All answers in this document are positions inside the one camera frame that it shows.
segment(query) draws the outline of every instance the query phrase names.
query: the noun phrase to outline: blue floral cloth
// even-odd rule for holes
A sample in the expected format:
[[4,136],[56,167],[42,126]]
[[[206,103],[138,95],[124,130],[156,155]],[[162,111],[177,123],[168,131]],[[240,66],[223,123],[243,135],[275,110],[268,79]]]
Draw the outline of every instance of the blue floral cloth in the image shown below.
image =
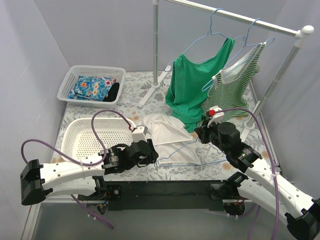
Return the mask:
[[69,92],[69,99],[102,101],[108,96],[112,85],[116,82],[111,77],[79,76],[73,89]]

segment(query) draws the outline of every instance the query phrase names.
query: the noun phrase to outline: empty white basket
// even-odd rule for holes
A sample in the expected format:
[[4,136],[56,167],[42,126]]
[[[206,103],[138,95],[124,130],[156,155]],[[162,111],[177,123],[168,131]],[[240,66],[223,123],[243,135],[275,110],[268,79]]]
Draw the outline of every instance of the empty white basket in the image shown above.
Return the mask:
[[[115,101],[104,102],[104,101],[69,99],[68,98],[69,92],[78,81],[79,76],[115,78],[116,82],[120,84],[119,91]],[[57,98],[59,100],[66,101],[76,106],[86,106],[86,107],[93,107],[93,108],[115,108],[117,106],[117,102],[119,100],[120,94],[122,92],[122,88],[125,83],[125,76],[126,76],[126,70],[119,67],[75,65],[71,67],[70,70],[65,75],[63,82],[59,88]]]
[[[117,144],[131,145],[133,142],[132,132],[128,124],[118,117],[96,117],[94,129],[106,148]],[[99,153],[102,146],[98,142],[91,128],[91,118],[79,118],[69,124],[65,130],[61,151],[73,159],[83,159]]]

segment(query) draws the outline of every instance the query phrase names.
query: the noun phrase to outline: white cloth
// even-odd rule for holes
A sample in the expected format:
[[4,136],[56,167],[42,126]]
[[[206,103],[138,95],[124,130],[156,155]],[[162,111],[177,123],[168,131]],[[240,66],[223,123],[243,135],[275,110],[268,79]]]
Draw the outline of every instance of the white cloth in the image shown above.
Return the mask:
[[[159,154],[159,164],[168,163],[190,163],[201,164],[201,161],[192,144],[183,147],[185,144],[194,142],[193,136],[187,132],[185,125],[173,116],[161,113],[153,113],[143,118],[142,124],[148,128],[156,152]],[[183,147],[169,159],[170,154]]]

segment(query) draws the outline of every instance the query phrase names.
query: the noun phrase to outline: clothes rack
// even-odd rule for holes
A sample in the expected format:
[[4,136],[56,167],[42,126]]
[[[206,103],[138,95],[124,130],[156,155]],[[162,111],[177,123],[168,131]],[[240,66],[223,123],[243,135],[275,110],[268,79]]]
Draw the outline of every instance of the clothes rack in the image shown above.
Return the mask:
[[[188,1],[188,0],[165,0],[168,2],[172,2],[175,4],[187,6],[194,9],[199,9],[204,12],[213,13],[215,10],[217,10],[214,7],[206,6],[203,4],[199,4],[196,2]],[[138,106],[142,108],[148,99],[151,97],[151,95],[154,93],[154,91],[158,90],[160,88],[160,84],[162,80],[165,78],[165,76],[168,74],[167,72],[163,72],[159,78],[158,78],[158,22],[159,22],[159,0],[152,0],[153,3],[153,83],[151,84],[150,89],[145,94],[145,96],[142,98]],[[245,23],[245,24],[252,24],[255,19],[247,16],[242,16],[236,13],[228,12],[225,10],[218,10],[215,15],[221,16],[224,18],[228,18],[237,22]],[[314,27],[311,25],[304,26],[301,30],[293,30],[286,27],[278,26],[272,23],[268,23],[265,21],[258,20],[254,23],[255,26],[266,29],[269,31],[273,31],[276,33],[285,34],[291,37],[294,37],[296,39],[294,46],[289,53],[289,55],[286,57],[284,63],[282,64],[279,72],[277,73],[276,77],[270,84],[268,90],[266,91],[265,95],[263,96],[261,101],[258,101],[255,108],[254,108],[254,115],[258,116],[263,109],[264,105],[266,104],[267,100],[279,84],[280,80],[282,79],[282,76],[287,71],[288,67],[290,66],[291,62],[294,60],[295,56],[297,55],[298,51],[300,50],[304,40],[311,35],[314,32]],[[241,139],[244,141],[251,129],[253,129],[254,126],[254,119],[251,117],[248,121],[244,123],[244,131],[241,134]]]

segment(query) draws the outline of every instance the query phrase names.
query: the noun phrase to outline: floral tablecloth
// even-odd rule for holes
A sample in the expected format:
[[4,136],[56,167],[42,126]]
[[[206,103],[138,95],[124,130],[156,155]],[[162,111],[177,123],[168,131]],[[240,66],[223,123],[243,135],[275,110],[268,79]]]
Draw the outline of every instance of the floral tablecloth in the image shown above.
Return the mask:
[[[127,72],[116,110],[122,113],[125,117],[133,120],[136,124],[141,121],[144,116],[149,114],[162,113],[170,115],[171,108],[165,102],[165,96],[171,81],[170,73],[164,79],[162,87],[153,94],[146,105],[143,108],[138,108],[139,101],[150,88],[152,81],[152,72]],[[254,101],[249,88],[244,92],[243,97],[248,102],[249,109],[253,110]],[[79,118],[91,118],[98,110],[99,108],[73,106],[68,103],[55,147],[58,149],[61,148],[66,128],[72,121]],[[114,113],[104,112],[101,113],[99,117],[118,116]],[[243,129],[243,123],[246,120],[247,117],[236,117],[229,119],[229,122],[235,124],[237,129],[241,132]],[[261,134],[257,127],[250,131],[245,142],[260,152],[266,160],[269,159]],[[189,146],[194,149],[200,158],[204,158],[209,147],[207,144],[204,145],[199,142],[190,144]],[[60,155],[57,153],[53,154],[53,163],[62,161],[64,160]],[[161,165],[160,167],[154,167],[154,165],[150,164],[143,168],[135,166],[131,170],[118,174],[109,174],[104,176],[104,178],[108,181],[225,180],[233,173],[237,172],[237,169],[225,161],[225,156],[218,153],[215,149],[210,150],[209,154],[202,160],[202,162],[203,165],[201,166],[181,164],[174,166]]]

